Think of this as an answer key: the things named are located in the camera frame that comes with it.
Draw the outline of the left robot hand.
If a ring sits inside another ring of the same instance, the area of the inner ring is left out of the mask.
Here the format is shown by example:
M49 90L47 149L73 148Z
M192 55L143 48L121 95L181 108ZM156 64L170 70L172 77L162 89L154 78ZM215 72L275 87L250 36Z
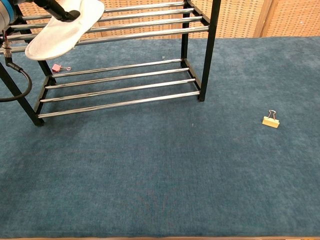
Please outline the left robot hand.
M33 2L61 22L73 22L81 15L78 10L65 11L56 0L34 0Z

